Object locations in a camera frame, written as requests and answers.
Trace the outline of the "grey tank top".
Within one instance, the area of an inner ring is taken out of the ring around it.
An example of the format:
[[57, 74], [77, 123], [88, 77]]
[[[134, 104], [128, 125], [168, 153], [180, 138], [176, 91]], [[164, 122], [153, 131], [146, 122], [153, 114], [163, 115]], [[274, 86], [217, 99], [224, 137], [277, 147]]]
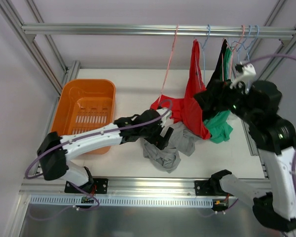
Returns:
[[141, 140], [143, 147], [143, 156], [152, 163], [152, 165], [167, 173], [173, 172], [181, 162], [180, 153], [191, 156], [195, 151], [195, 142], [200, 138], [194, 135], [182, 122], [174, 123], [169, 128], [174, 131], [170, 136], [168, 146], [163, 150], [145, 139]]

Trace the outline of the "pink wire hanger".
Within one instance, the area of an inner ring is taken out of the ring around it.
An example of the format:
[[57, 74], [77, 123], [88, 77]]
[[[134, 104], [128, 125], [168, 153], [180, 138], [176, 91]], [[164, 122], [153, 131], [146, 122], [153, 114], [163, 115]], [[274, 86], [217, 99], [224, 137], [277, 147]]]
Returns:
[[169, 57], [169, 61], [168, 61], [168, 65], [167, 65], [167, 68], [166, 68], [166, 72], [165, 72], [165, 76], [164, 76], [162, 88], [161, 88], [161, 91], [160, 91], [160, 95], [158, 97], [158, 104], [160, 103], [161, 96], [163, 94], [165, 83], [166, 83], [166, 80], [167, 80], [167, 77], [168, 77], [168, 73], [169, 73], [169, 70], [170, 70], [170, 66], [171, 66], [171, 62], [172, 62], [172, 58], [173, 58], [173, 54], [174, 54], [174, 50], [175, 50], [175, 45], [176, 45], [176, 41], [177, 41], [178, 29], [179, 29], [179, 25], [177, 24], [176, 25], [175, 34], [174, 34], [173, 43], [172, 43], [171, 53], [170, 53], [170, 57]]

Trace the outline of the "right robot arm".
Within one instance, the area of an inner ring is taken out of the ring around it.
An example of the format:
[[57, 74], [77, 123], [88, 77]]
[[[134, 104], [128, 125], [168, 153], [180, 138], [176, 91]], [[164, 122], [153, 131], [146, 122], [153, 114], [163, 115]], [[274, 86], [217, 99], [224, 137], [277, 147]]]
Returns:
[[280, 232], [296, 230], [296, 130], [278, 115], [282, 93], [269, 81], [245, 84], [215, 81], [194, 99], [205, 112], [230, 111], [249, 127], [267, 167], [271, 191], [262, 192], [222, 170], [211, 175], [205, 188], [217, 196], [230, 194], [252, 208], [264, 227]]

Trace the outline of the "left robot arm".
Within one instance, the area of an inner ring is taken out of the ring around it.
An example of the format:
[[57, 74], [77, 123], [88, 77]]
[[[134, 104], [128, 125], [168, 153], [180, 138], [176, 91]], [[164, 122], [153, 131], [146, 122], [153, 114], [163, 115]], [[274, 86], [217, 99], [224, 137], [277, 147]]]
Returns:
[[71, 188], [80, 193], [95, 190], [95, 183], [87, 167], [78, 166], [72, 159], [79, 155], [100, 148], [136, 142], [143, 138], [160, 150], [168, 145], [173, 129], [168, 129], [164, 136], [161, 132], [171, 111], [167, 108], [149, 109], [141, 115], [121, 117], [101, 128], [75, 135], [49, 133], [37, 151], [37, 157], [46, 181], [66, 180]]

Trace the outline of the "black tank top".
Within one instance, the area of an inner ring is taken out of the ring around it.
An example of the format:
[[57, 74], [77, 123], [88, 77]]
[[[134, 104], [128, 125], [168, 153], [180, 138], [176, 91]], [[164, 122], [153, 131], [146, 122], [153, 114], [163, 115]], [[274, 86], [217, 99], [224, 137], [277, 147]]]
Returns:
[[210, 108], [209, 110], [203, 112], [203, 120], [208, 120], [216, 116], [219, 112], [218, 110], [218, 96], [220, 95], [222, 88], [222, 83], [219, 83], [220, 77], [222, 76], [222, 61], [225, 56], [227, 49], [227, 40], [223, 40], [219, 58], [216, 64], [216, 68], [208, 82], [206, 89], [210, 93]]

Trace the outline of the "red tank top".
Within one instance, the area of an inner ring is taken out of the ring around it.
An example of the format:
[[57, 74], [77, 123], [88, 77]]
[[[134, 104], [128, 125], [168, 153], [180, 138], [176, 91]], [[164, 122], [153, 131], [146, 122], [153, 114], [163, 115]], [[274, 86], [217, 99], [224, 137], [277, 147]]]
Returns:
[[169, 107], [170, 100], [173, 104], [171, 118], [174, 123], [182, 122], [194, 135], [207, 140], [211, 137], [209, 130], [203, 123], [202, 109], [194, 98], [194, 95], [206, 90], [202, 81], [201, 70], [199, 68], [200, 47], [195, 39], [192, 45], [189, 79], [185, 88], [184, 98], [172, 98], [162, 95], [151, 104], [152, 109], [157, 109], [158, 103], [162, 103], [162, 107]]

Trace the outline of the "green tank top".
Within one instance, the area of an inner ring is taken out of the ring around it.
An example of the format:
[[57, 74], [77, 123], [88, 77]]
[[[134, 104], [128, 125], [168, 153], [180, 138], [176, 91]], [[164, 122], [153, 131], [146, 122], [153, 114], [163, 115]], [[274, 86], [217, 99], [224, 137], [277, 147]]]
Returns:
[[232, 126], [227, 123], [230, 111], [223, 111], [218, 113], [211, 119], [205, 120], [204, 125], [209, 130], [211, 137], [210, 141], [219, 144], [230, 139], [230, 134], [233, 131]]

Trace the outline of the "pink hanger holding black top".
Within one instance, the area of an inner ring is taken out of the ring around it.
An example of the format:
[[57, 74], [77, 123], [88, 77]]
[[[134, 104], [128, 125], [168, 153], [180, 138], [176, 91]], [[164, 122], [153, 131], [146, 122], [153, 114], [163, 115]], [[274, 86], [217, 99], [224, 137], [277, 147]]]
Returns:
[[232, 68], [232, 62], [233, 62], [233, 55], [234, 55], [234, 52], [235, 52], [237, 46], [240, 44], [240, 42], [244, 36], [244, 33], [245, 33], [245, 26], [242, 25], [242, 35], [241, 35], [239, 41], [236, 42], [236, 45], [233, 46], [233, 45], [229, 45], [228, 42], [226, 43], [227, 48], [226, 48], [224, 56], [222, 57], [222, 80], [223, 81], [231, 79], [231, 68]]

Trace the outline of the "orange plastic basket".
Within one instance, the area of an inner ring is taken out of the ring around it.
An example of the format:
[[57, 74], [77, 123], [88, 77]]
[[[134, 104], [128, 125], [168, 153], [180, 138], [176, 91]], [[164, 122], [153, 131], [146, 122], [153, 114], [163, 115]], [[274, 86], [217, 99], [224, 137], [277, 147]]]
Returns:
[[107, 79], [75, 79], [62, 91], [52, 132], [58, 136], [78, 135], [95, 129], [110, 130], [115, 114], [113, 82]]

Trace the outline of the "front aluminium rail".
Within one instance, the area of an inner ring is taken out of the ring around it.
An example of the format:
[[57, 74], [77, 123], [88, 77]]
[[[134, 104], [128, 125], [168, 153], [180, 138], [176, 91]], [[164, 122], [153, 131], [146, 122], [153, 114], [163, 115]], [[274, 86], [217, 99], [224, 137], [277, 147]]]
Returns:
[[[140, 178], [140, 177], [108, 177], [101, 190], [109, 197], [154, 197], [154, 198], [191, 198], [195, 197], [195, 183], [207, 182], [205, 179], [192, 178]], [[65, 195], [66, 181], [59, 179], [45, 181], [43, 178], [24, 179], [19, 194], [28, 195]]]

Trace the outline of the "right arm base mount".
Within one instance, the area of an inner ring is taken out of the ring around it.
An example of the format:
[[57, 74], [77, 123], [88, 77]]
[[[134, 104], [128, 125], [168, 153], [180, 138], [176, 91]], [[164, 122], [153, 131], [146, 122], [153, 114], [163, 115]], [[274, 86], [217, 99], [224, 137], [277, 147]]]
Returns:
[[196, 196], [212, 196], [214, 194], [209, 180], [195, 180], [194, 190]]

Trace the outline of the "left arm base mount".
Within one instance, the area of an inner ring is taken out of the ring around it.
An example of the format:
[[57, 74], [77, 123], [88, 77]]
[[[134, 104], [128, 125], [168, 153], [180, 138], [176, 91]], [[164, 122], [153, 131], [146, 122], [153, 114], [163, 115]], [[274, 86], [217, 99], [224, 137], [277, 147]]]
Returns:
[[[93, 178], [92, 181], [87, 182], [86, 184], [79, 186], [79, 188], [89, 194], [107, 194], [108, 191], [108, 182], [107, 178]], [[65, 184], [65, 193], [69, 194], [78, 194], [81, 193], [78, 189], [76, 189], [72, 184], [66, 182]]]

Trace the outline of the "aluminium hanging rail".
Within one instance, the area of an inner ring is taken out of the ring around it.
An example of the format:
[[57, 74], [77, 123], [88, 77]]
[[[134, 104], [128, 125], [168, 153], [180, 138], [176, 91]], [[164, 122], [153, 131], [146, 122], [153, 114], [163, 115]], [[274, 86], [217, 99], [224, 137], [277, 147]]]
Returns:
[[[129, 24], [84, 24], [84, 23], [25, 23], [21, 27], [25, 34], [40, 35], [120, 35], [120, 36], [172, 36], [176, 25], [129, 25]], [[207, 26], [180, 25], [178, 36], [206, 37]], [[252, 26], [249, 38], [291, 39], [296, 34], [293, 28]], [[210, 37], [236, 38], [241, 36], [241, 26], [211, 26]]]

